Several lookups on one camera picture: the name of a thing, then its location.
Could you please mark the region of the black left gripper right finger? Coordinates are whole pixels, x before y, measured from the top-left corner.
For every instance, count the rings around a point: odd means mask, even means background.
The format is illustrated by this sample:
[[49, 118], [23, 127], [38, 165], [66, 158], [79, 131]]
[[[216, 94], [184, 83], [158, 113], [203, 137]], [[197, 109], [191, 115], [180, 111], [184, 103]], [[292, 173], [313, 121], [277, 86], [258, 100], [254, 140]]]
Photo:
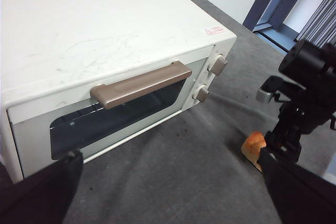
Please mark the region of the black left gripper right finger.
[[335, 223], [335, 184], [266, 147], [258, 164], [282, 223]]

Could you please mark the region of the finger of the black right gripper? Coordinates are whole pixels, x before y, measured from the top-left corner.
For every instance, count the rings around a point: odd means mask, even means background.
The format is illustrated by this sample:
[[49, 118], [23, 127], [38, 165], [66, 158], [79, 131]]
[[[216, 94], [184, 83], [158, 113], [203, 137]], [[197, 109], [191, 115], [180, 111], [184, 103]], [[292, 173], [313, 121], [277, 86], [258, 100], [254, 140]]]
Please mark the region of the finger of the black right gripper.
[[282, 150], [285, 156], [293, 162], [299, 160], [301, 153], [301, 132], [299, 129], [289, 129], [282, 138]]
[[266, 147], [276, 153], [284, 154], [287, 151], [288, 124], [279, 121], [272, 131], [267, 131], [265, 135]]

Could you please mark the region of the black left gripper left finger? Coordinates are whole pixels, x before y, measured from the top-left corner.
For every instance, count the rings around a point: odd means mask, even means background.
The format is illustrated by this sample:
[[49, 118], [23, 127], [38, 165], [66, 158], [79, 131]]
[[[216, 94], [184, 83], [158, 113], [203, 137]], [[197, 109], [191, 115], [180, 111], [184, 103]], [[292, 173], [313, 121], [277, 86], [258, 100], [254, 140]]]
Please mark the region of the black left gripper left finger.
[[1, 189], [1, 223], [62, 223], [82, 170], [82, 152], [73, 151], [21, 182]]

